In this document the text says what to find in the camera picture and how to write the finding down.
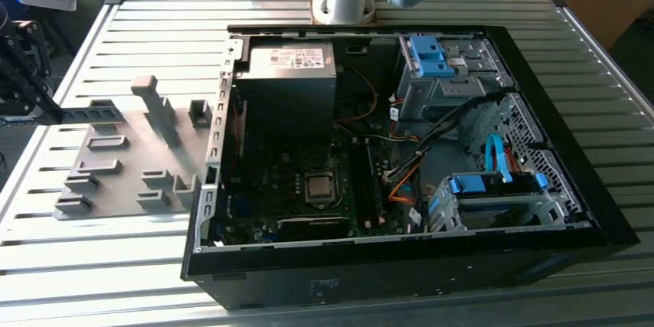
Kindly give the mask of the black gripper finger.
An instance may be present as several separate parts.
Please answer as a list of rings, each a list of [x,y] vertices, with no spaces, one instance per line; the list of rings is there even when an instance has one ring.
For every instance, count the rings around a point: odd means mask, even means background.
[[[20,75],[15,77],[20,100],[40,124],[59,124],[63,109],[52,98],[55,88],[48,81],[52,66],[41,26],[36,21],[11,21],[9,27],[9,55]]]

